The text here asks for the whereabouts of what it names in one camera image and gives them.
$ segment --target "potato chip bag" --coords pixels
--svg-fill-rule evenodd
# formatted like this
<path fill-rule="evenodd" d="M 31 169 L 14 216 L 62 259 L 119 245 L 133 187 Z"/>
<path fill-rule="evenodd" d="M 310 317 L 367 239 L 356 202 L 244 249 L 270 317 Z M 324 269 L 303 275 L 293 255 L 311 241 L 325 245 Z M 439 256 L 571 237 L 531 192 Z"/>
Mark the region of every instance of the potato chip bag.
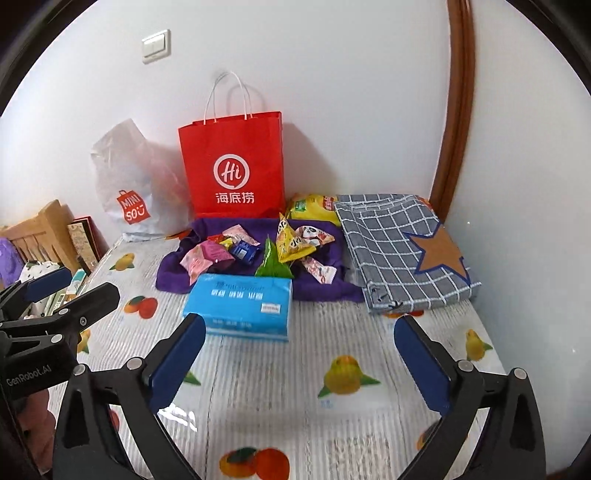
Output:
<path fill-rule="evenodd" d="M 334 202 L 337 197 L 326 195 L 296 194 L 290 202 L 287 216 L 297 220 L 325 220 L 340 226 L 339 217 L 335 212 Z"/>
<path fill-rule="evenodd" d="M 297 236 L 282 214 L 279 214 L 279 227 L 277 228 L 277 254 L 279 262 L 286 263 L 310 255 L 316 251 L 314 245 L 310 245 Z"/>

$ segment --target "wooden bed frame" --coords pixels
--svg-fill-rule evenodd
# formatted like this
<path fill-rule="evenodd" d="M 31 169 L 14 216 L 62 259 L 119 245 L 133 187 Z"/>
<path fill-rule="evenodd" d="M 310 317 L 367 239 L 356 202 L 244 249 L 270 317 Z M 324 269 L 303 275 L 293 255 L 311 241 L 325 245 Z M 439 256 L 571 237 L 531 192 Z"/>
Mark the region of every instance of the wooden bed frame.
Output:
<path fill-rule="evenodd" d="M 68 218 L 58 200 L 45 205 L 29 220 L 0 230 L 0 237 L 8 238 L 22 260 L 62 263 L 72 274 L 80 268 L 68 233 Z"/>

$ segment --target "blue tissue box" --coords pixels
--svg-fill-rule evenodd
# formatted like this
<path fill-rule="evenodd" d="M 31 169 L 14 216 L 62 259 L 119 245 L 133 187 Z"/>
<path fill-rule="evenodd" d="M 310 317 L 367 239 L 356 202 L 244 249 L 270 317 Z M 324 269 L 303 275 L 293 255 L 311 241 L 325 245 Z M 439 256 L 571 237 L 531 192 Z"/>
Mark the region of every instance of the blue tissue box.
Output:
<path fill-rule="evenodd" d="M 183 315 L 197 313 L 207 333 L 288 340 L 291 280 L 275 277 L 201 274 Z"/>

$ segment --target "wall switch plate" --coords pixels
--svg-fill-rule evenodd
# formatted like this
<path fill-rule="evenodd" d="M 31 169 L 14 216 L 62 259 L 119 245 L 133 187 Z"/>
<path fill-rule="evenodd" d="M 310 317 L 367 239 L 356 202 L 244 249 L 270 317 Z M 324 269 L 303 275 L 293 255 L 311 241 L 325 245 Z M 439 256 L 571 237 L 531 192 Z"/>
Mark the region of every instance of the wall switch plate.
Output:
<path fill-rule="evenodd" d="M 170 55 L 170 30 L 162 30 L 142 39 L 142 61 L 150 63 Z"/>

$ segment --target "bag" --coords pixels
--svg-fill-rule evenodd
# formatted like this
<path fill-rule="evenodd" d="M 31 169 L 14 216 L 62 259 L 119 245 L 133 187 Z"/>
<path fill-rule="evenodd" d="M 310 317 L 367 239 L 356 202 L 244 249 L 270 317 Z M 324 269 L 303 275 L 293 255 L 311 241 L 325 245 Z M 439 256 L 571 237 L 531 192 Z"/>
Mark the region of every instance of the bag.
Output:
<path fill-rule="evenodd" d="M 90 153 L 96 193 L 129 242 L 173 235 L 192 221 L 186 180 L 158 157 L 131 119 L 113 127 Z"/>
<path fill-rule="evenodd" d="M 244 115 L 217 118 L 215 89 L 226 76 L 238 79 Z M 285 211 L 281 112 L 246 113 L 248 91 L 234 72 L 218 77 L 203 121 L 178 129 L 195 215 L 277 218 Z M 205 120 L 213 98 L 213 120 Z"/>

